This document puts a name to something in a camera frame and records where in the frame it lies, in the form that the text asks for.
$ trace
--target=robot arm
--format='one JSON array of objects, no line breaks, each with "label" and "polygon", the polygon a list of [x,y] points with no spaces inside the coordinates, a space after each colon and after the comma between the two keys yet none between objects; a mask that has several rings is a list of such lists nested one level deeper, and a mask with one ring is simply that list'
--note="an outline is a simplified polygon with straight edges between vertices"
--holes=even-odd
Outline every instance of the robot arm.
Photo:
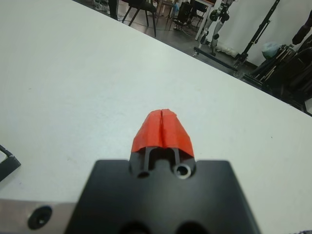
[{"label": "robot arm", "polygon": [[299,29],[297,34],[293,37],[292,42],[293,44],[297,45],[300,44],[304,37],[309,33],[312,27],[312,11],[310,12],[309,18],[307,22]]}]

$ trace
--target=office chair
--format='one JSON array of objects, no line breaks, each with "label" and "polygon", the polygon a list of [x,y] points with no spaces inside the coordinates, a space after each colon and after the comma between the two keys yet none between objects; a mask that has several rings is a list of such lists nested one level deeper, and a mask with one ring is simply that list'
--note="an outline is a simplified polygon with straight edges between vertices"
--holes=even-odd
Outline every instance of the office chair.
[{"label": "office chair", "polygon": [[154,25],[154,34],[156,37],[156,24],[155,24],[155,13],[156,13],[156,8],[153,6],[152,3],[147,2],[146,0],[123,0],[124,2],[127,2],[129,4],[129,10],[127,11],[126,15],[124,16],[124,18],[122,19],[122,22],[125,21],[127,15],[129,14],[131,8],[136,8],[136,13],[135,15],[132,17],[129,26],[131,26],[132,22],[134,21],[135,17],[137,16],[138,12],[140,10],[144,10],[145,11],[145,16],[146,16],[146,22],[147,22],[147,26],[149,26],[148,24],[148,18],[147,18],[147,12],[151,12],[152,13],[152,17],[153,17],[153,25]]}]

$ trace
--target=white tabletop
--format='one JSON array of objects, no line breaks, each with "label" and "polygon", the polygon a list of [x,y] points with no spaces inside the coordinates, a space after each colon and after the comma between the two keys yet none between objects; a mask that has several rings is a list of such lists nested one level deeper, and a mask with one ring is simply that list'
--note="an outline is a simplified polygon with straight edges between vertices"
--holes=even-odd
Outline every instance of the white tabletop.
[{"label": "white tabletop", "polygon": [[97,159],[128,159],[151,110],[196,159],[226,159],[263,233],[312,229],[312,118],[70,0],[0,1],[0,198],[77,201]]}]

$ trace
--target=black metal block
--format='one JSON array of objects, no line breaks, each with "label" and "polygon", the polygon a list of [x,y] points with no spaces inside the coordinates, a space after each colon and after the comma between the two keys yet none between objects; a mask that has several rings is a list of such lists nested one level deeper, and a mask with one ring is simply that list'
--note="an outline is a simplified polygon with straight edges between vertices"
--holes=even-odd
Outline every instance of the black metal block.
[{"label": "black metal block", "polygon": [[144,177],[126,160],[97,161],[67,234],[258,234],[226,161],[198,161],[187,179],[159,160]]}]

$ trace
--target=gray floor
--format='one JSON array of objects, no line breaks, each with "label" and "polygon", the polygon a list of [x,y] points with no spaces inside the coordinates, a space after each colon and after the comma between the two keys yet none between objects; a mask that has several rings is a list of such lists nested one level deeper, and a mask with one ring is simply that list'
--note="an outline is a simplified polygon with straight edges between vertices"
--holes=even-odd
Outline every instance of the gray floor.
[{"label": "gray floor", "polygon": [[[88,4],[88,1],[86,0],[75,0],[83,5],[86,5],[90,8],[93,8],[92,5]],[[123,1],[119,1],[119,6],[118,6],[118,20],[122,21],[124,15],[126,14],[128,10],[128,3],[123,2]],[[136,9],[131,9],[130,13],[128,14],[126,20],[125,20],[125,24],[129,24],[130,20],[132,19],[133,15],[135,14]],[[168,15],[168,9],[165,10],[164,15]],[[141,31],[151,37],[155,37],[154,36],[154,29],[153,29],[153,20],[152,20],[152,16],[150,15],[148,17],[149,19],[149,27],[147,27],[147,23],[146,23],[146,18],[145,18],[145,12],[144,11],[139,11],[138,15],[136,16],[134,22],[132,23],[131,27],[137,29],[138,31]],[[189,55],[192,56],[194,53],[194,47],[198,46],[199,43],[197,41],[195,41],[195,36],[197,33],[198,28],[196,28],[197,25],[197,20],[195,19],[192,22],[192,25],[190,26],[185,26],[183,27],[183,31],[176,31],[174,30],[174,27],[176,26],[174,23],[172,23],[171,27],[171,20],[168,20],[167,22],[167,18],[164,16],[160,16],[158,19],[158,23],[156,25],[156,39]],[[203,46],[202,50],[209,52],[210,49],[208,46]],[[227,64],[233,65],[234,63],[234,59],[224,53],[218,53],[216,57],[222,61],[224,61]],[[225,68],[224,66],[220,65],[219,63],[203,56],[203,55],[198,55],[196,56],[196,58],[194,59],[198,59],[206,64],[209,64],[227,74],[233,75],[233,71],[231,69]],[[242,73],[248,73],[250,72],[252,69],[248,66],[242,66],[240,68]]]}]

